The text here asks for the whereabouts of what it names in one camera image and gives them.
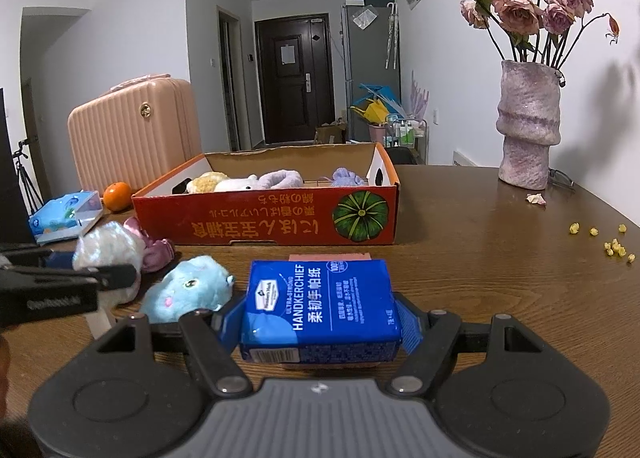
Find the person left hand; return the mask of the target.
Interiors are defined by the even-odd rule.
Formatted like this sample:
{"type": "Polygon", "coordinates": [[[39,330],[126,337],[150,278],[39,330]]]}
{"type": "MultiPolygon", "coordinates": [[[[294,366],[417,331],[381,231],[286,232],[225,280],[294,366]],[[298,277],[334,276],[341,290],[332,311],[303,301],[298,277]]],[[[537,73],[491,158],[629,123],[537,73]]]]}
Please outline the person left hand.
{"type": "Polygon", "coordinates": [[[9,367],[11,354],[8,341],[0,337],[0,419],[6,417],[6,396],[9,391],[9,367]]]}

